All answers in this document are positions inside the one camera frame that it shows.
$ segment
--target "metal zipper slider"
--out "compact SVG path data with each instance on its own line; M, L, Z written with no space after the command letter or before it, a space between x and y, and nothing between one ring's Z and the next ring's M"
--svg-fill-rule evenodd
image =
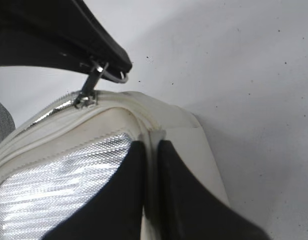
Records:
M98 63L94 62L94 67L89 74L83 88L78 97L74 101L74 106L77 109L87 108L97 104L97 97L94 91L99 79L102 78L109 64L106 63L102 68Z

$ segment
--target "white wall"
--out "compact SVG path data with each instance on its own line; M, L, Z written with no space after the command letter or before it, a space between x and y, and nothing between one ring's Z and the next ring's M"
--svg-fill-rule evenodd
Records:
M308 0L86 3L134 62L126 85L98 88L192 111L232 206L275 240L308 240ZM84 80L0 68L0 99L19 126Z

